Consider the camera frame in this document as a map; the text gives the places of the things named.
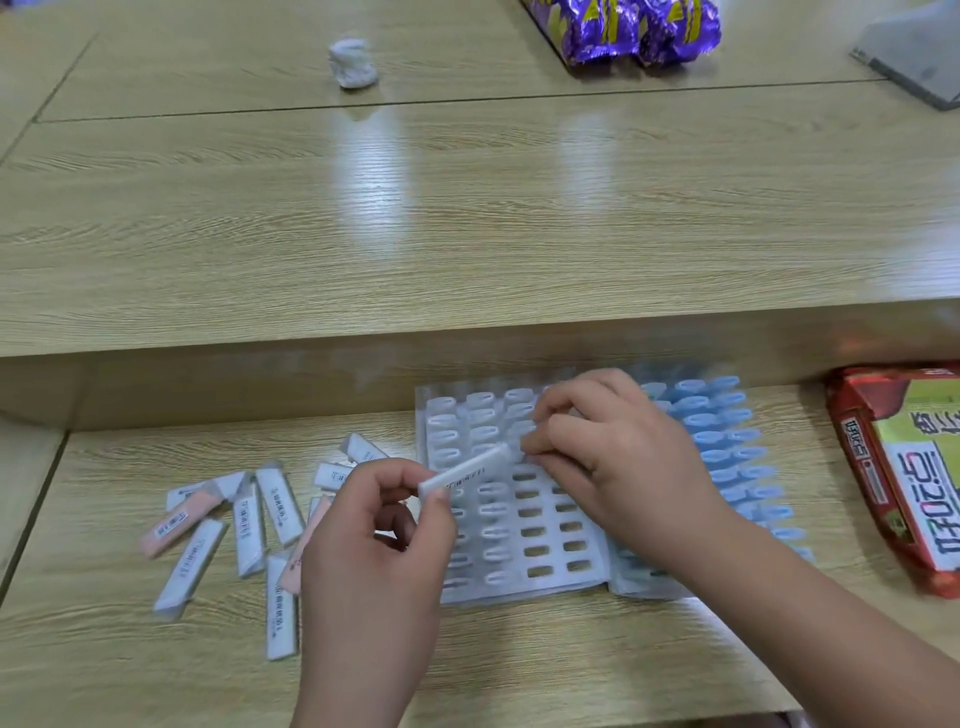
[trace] pink box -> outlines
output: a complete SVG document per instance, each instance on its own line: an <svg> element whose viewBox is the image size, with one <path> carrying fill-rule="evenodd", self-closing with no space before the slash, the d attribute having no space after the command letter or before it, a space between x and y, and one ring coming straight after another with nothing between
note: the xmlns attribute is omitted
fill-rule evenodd
<svg viewBox="0 0 960 728"><path fill-rule="evenodd" d="M330 498L322 497L320 499L320 503L317 504L317 510L313 512L313 515L307 522L303 535L300 536L300 540L297 541L297 547L294 548L294 552L290 554L290 560L287 561L287 565L283 568L283 573L280 575L280 586L292 595L298 595L300 593L300 559L303 556L303 550L306 548L306 544L313 535L314 530L320 524L321 519L326 515L326 512L330 510L330 504Z"/></svg>
<svg viewBox="0 0 960 728"><path fill-rule="evenodd" d="M224 494L215 480L210 480L190 494L190 497L177 508L168 511L167 515L151 526L146 535L140 539L140 550L147 558L159 556L181 534L189 530L195 523L200 522L206 514L224 502Z"/></svg>

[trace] red snack bag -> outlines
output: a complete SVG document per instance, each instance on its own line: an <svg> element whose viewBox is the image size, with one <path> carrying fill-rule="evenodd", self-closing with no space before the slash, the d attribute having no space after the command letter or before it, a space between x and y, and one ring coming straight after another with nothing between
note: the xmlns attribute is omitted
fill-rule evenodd
<svg viewBox="0 0 960 728"><path fill-rule="evenodd" d="M960 598L960 362L839 370L827 407L880 533L923 591Z"/></svg>

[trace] purple wrapper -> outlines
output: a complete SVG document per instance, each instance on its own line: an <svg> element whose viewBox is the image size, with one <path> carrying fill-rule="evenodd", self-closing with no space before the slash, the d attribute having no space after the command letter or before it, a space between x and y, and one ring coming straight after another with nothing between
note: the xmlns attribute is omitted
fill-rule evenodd
<svg viewBox="0 0 960 728"><path fill-rule="evenodd" d="M720 43L720 14L708 0L639 0L643 65L689 63Z"/></svg>
<svg viewBox="0 0 960 728"><path fill-rule="evenodd" d="M635 55L637 0L521 0L567 65Z"/></svg>

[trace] wood grain surface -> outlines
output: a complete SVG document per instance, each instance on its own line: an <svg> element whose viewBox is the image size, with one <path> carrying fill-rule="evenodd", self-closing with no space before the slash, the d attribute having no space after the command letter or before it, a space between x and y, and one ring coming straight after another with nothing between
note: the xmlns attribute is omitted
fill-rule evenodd
<svg viewBox="0 0 960 728"><path fill-rule="evenodd" d="M0 358L0 411L69 429L411 409L439 381L635 366L751 386L960 358L960 298Z"/></svg>
<svg viewBox="0 0 960 728"><path fill-rule="evenodd" d="M956 605L914 594L822 393L749 395L819 566L960 657ZM409 412L71 435L0 609L5 725L285 725L298 662L265 662L263 584L236 579L232 534L174 624L154 622L150 606L177 554L147 562L135 543L167 489L269 457L283 459L305 504L317 462L353 429L391 454L412 452ZM696 600L635 603L596 589L447 611L406 725L584 728L792 705Z"/></svg>
<svg viewBox="0 0 960 728"><path fill-rule="evenodd" d="M720 3L723 41L685 69L571 74L518 0L111 0L44 120L808 84L874 78L848 53L909 0ZM379 85L341 91L327 46L366 38Z"/></svg>
<svg viewBox="0 0 960 728"><path fill-rule="evenodd" d="M0 355L955 296L958 159L887 83L38 124Z"/></svg>
<svg viewBox="0 0 960 728"><path fill-rule="evenodd" d="M63 433L0 415L0 603Z"/></svg>
<svg viewBox="0 0 960 728"><path fill-rule="evenodd" d="M92 18L62 5L0 12L0 163L93 39Z"/></svg>

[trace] left hand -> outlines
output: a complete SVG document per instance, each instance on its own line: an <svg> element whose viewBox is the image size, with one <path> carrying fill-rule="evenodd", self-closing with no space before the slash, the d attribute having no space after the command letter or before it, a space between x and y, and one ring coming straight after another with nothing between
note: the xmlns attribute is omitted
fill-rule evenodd
<svg viewBox="0 0 960 728"><path fill-rule="evenodd" d="M403 717L440 633L457 536L446 488L422 505L420 524L402 503L431 475L403 458L358 465L304 549L294 726L386 728Z"/></svg>

